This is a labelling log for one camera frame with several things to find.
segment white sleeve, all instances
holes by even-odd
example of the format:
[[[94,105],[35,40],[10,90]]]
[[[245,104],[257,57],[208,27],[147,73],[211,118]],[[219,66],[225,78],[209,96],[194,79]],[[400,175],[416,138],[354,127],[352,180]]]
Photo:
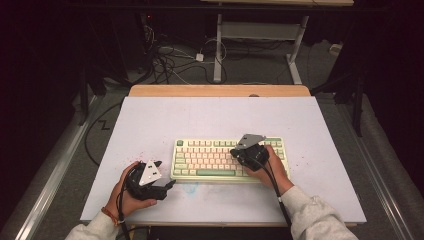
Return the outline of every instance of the white sleeve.
[[[298,239],[358,239],[338,212],[321,198],[307,196],[294,186],[282,196],[292,221],[291,233]]]
[[[74,227],[65,240],[115,240],[118,230],[109,216],[99,212],[87,226]]]

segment floor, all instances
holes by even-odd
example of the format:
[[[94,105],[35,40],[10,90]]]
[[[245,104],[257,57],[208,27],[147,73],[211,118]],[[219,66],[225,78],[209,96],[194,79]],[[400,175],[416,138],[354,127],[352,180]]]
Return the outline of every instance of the floor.
[[[227,44],[227,57],[223,62],[224,84],[293,84],[283,57],[290,52],[292,43]],[[327,80],[337,59],[328,53],[330,46],[324,41],[300,49],[296,65],[303,84],[309,89]],[[173,75],[167,78],[159,64],[156,66],[156,78],[152,76],[142,84],[208,84],[212,80],[212,64],[189,64],[198,51],[184,45],[162,48],[161,57],[166,60],[166,66],[172,69]],[[205,62],[213,61],[211,51],[204,49],[203,53]],[[136,70],[129,72],[132,80],[141,75],[143,72]],[[115,105],[119,105],[128,94],[128,89],[110,79],[105,80],[105,85],[105,96],[90,98],[90,116],[83,126],[77,124],[80,117],[77,110],[75,119],[3,229],[1,239],[64,239],[72,227],[80,224],[79,217],[97,172],[95,163],[101,162],[119,114],[119,106]],[[368,220],[352,227],[352,232],[359,239],[419,239],[424,235],[422,197],[397,159],[366,96],[361,138],[356,136],[350,124],[351,104],[335,104],[332,96],[331,93],[322,93],[316,98]],[[36,205],[40,202],[45,204],[42,207]],[[223,235],[222,229],[203,229],[200,232],[215,236],[214,239],[239,239],[240,234],[246,232],[246,229],[232,230],[239,235]],[[258,229],[257,233],[267,234],[267,239],[281,239],[279,234],[284,234],[282,230],[274,230]],[[196,239],[199,236],[196,235],[199,229],[155,228],[153,232],[160,239],[169,239],[170,236]],[[136,234],[142,235],[140,239],[146,237],[144,230]]]

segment white tabletop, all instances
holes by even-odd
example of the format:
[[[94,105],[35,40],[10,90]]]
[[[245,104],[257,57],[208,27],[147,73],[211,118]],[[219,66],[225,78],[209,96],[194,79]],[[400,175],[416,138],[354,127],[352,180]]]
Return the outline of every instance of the white tabletop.
[[[319,195],[346,223],[366,222],[314,97],[128,97],[122,106],[81,220],[107,202],[122,170],[136,160],[160,160],[169,176],[178,138],[282,137],[291,180]],[[275,193],[261,184],[176,183],[168,197],[127,223],[145,225],[281,226]]]

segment keyboard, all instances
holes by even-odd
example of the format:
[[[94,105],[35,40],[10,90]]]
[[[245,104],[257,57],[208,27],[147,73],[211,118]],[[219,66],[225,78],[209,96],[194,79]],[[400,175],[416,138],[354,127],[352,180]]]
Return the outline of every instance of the keyboard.
[[[177,139],[171,166],[171,178],[191,182],[259,182],[247,175],[236,158],[230,154],[239,140],[235,139]],[[271,145],[280,157],[290,178],[282,138],[266,138],[260,145]]]

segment dark background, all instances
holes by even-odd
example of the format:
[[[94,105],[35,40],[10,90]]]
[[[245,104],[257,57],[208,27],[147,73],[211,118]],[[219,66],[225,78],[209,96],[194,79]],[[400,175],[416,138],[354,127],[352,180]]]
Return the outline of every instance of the dark background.
[[[392,2],[356,4],[381,6]],[[329,81],[352,69],[361,73],[365,93],[380,124],[423,193],[424,35],[420,24],[424,19],[423,13],[413,7],[419,6],[414,2],[402,1],[383,17],[362,16],[355,25],[351,25],[352,19],[340,16],[311,17],[304,40],[306,44],[322,39],[345,41]],[[0,3],[0,102],[5,129],[1,134],[1,227],[73,117],[71,103],[78,93],[81,69],[86,69],[95,93],[102,94],[102,77],[125,81],[126,70],[144,61],[139,44],[142,35],[132,14],[90,16],[88,21],[85,13],[63,9],[57,1]],[[154,23],[161,31],[176,38],[186,37],[186,42],[194,45],[215,31],[215,21],[207,15],[179,16],[156,14]],[[187,24],[197,31],[182,28]],[[354,93],[354,83],[355,79],[344,81],[333,91]]]

